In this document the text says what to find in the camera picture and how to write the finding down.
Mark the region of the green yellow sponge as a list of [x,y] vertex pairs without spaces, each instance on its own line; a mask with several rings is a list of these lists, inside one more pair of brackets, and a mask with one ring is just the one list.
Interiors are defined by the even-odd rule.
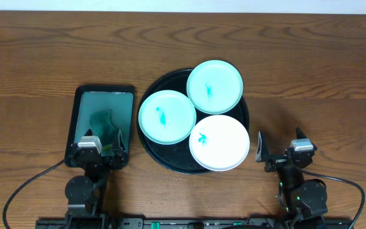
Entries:
[[109,151],[119,131],[119,128],[112,122],[111,110],[97,111],[91,114],[90,129],[93,135],[100,139],[102,150]]

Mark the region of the mint green plate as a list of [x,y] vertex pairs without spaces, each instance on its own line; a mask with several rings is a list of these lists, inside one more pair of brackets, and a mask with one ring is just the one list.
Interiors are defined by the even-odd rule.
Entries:
[[243,94],[240,72],[228,62],[208,60],[196,66],[187,79],[187,96],[194,106],[210,115],[228,112]]
[[196,110],[186,95],[175,90],[161,90],[143,101],[138,122],[149,140],[175,144],[191,134],[196,124]]

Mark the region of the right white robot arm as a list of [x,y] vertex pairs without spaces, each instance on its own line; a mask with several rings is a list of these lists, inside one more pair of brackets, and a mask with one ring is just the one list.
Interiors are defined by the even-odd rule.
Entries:
[[316,150],[317,147],[299,127],[296,128],[296,139],[280,155],[271,154],[264,134],[258,133],[255,161],[265,163],[266,172],[278,174],[280,205],[287,209],[283,222],[288,227],[328,212],[325,183],[320,179],[306,180],[302,172],[313,163]]

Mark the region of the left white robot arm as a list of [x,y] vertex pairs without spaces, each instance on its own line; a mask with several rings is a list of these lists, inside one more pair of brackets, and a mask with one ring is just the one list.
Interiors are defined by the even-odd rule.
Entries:
[[128,153],[120,130],[109,138],[110,156],[104,156],[102,138],[92,130],[71,144],[69,160],[84,170],[82,176],[73,177],[65,187],[68,211],[65,229],[116,228],[117,220],[102,211],[107,179],[111,170],[122,169],[128,161]]

